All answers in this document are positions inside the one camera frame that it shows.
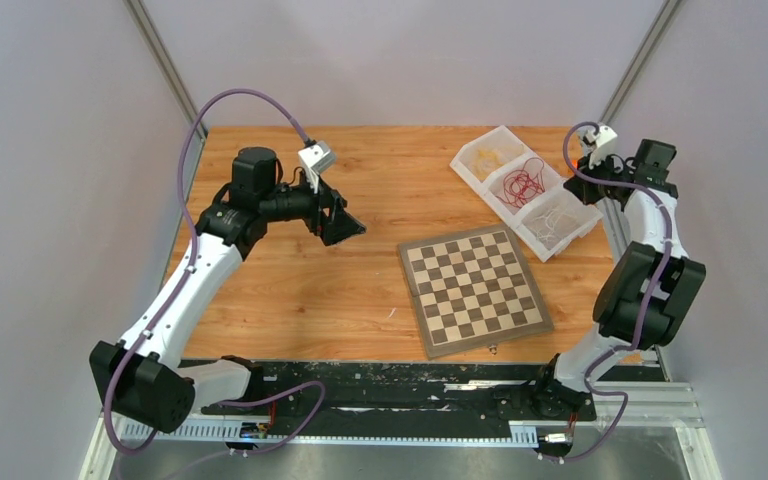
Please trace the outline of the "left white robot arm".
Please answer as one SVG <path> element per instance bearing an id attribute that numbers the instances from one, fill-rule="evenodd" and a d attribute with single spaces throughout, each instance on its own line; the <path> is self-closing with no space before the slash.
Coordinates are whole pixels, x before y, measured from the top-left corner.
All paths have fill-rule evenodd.
<path id="1" fill-rule="evenodd" d="M 89 365 L 106 409 L 171 433 L 189 414 L 229 401 L 242 414 L 260 410 L 266 388 L 252 365 L 234 356 L 182 367 L 184 347 L 219 288 L 242 265 L 269 224 L 302 221 L 326 246 L 365 233 L 347 202 L 323 180 L 336 155 L 324 142 L 298 153 L 298 181 L 265 147 L 240 150 L 231 179 L 194 225 L 188 251 L 145 313 L 115 343 L 100 341 Z"/>

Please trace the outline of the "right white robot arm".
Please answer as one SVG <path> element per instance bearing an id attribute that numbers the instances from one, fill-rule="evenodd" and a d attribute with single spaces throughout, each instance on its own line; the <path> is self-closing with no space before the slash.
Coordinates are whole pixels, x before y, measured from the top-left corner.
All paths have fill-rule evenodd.
<path id="1" fill-rule="evenodd" d="M 676 336 L 706 277 L 703 264 L 683 248 L 675 221 L 678 191 L 668 182 L 674 146 L 644 139 L 617 166 L 579 159 L 565 190 L 585 205 L 618 202 L 631 239 L 599 292 L 593 328 L 572 349 L 542 367 L 531 390 L 531 408 L 556 419 L 583 408 L 591 384 L 636 350 L 666 346 Z"/>

